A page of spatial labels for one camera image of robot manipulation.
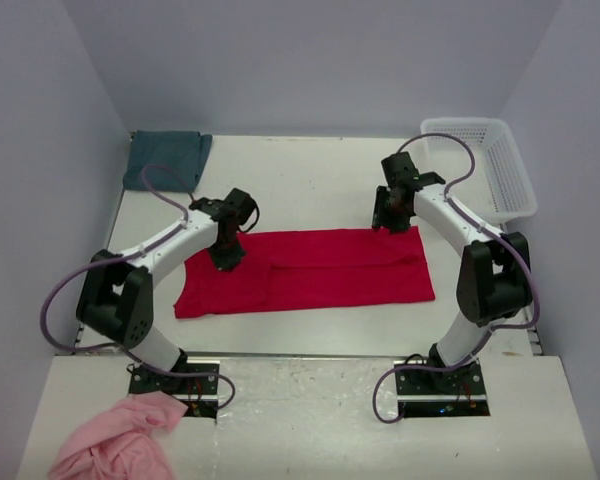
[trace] white wall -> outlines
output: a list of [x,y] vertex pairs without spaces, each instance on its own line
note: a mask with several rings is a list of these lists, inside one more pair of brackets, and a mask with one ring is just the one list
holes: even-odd
[[125,126],[403,137],[497,115],[559,0],[63,0]]
[[538,196],[518,226],[542,292],[540,333],[562,357],[600,476],[600,0],[564,1],[503,118]]
[[[0,480],[17,472],[52,358],[43,296],[103,246],[127,145],[63,6],[0,0]],[[53,310],[65,341],[78,291]]]

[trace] white laundry basket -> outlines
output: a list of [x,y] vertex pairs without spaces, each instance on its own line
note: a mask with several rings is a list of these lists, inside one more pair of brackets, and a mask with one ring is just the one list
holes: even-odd
[[[509,126],[496,118],[430,118],[422,133],[448,133],[468,143],[476,157],[474,175],[452,192],[477,215],[492,224],[533,215],[538,204]],[[445,138],[426,138],[428,167],[447,182],[465,174],[470,160],[465,150]]]

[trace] red cloth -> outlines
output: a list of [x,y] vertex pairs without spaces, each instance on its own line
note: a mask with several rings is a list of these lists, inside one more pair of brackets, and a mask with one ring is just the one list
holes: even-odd
[[239,240],[247,255],[232,272],[216,270],[206,250],[185,262],[176,318],[435,299],[416,227],[397,235],[314,230]]

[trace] folded dark green towel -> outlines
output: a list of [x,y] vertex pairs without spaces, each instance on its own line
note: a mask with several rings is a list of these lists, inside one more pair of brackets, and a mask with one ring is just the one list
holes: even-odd
[[[127,171],[122,184],[127,190],[147,190],[140,172],[146,165],[162,165],[176,172],[193,191],[207,164],[211,135],[200,132],[144,132],[138,130],[131,141]],[[147,178],[156,190],[183,192],[184,186],[171,175],[152,169]]]

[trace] tabletop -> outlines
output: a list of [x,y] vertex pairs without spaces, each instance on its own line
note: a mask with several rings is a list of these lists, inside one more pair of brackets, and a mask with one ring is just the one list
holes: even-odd
[[[249,192],[262,212],[254,232],[368,228],[375,189],[385,183],[380,161],[401,139],[216,136],[195,195],[224,198],[233,187]],[[410,147],[420,171],[428,171],[421,143]],[[452,179],[461,170],[436,171]],[[464,195],[490,195],[478,171]],[[185,194],[170,198],[187,203]],[[461,197],[471,204],[471,198]],[[179,217],[150,193],[124,193],[109,248],[137,245]],[[426,353],[447,331],[458,311],[455,288],[460,259],[426,222],[414,219],[424,244],[436,293],[433,302],[329,308],[290,312],[207,315],[176,320],[173,305],[182,292],[184,266],[155,290],[154,325],[179,347],[220,354],[406,356]],[[523,322],[523,315],[512,322]],[[81,344],[104,339],[85,328]],[[503,331],[487,350],[531,355],[527,334]]]
[[[124,397],[128,363],[54,359],[18,480],[46,478],[67,436]],[[594,480],[560,359],[489,355],[481,363],[491,416],[384,425],[370,398],[389,359],[225,359],[220,371],[237,395],[217,424],[183,418],[156,438],[178,479]],[[379,408],[395,415],[394,382],[383,384]]]

